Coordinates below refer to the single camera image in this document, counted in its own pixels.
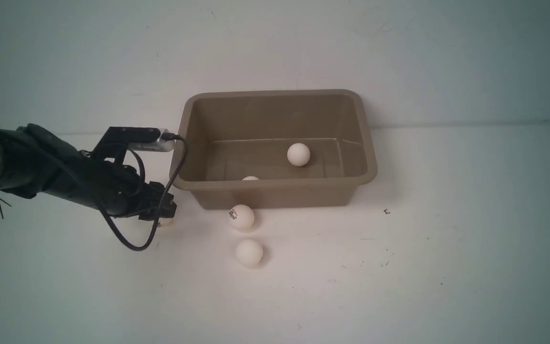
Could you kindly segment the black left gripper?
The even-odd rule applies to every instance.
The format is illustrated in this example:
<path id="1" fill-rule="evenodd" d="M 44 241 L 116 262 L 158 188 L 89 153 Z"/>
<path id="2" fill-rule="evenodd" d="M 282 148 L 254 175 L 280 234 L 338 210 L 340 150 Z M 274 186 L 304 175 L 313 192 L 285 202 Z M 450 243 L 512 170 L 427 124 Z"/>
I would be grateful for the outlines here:
<path id="1" fill-rule="evenodd" d="M 111 217 L 174 218 L 177 205 L 165 186 L 140 176 L 133 166 L 85 160 L 84 182 Z"/>

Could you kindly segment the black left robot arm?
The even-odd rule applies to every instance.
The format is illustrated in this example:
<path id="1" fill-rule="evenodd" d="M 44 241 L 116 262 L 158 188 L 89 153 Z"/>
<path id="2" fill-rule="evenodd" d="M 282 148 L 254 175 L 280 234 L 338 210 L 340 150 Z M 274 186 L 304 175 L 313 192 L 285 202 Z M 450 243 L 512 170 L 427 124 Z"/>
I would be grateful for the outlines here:
<path id="1" fill-rule="evenodd" d="M 164 185 L 146 180 L 139 151 L 168 152 L 175 143 L 166 129 L 109 127 L 91 151 L 77 150 L 35 124 L 0 130 L 0 192 L 24 199 L 51 196 L 108 216 L 138 217 L 151 221 L 158 215 L 173 218 L 177 206 Z M 136 156 L 137 167 L 125 165 L 125 155 Z"/>

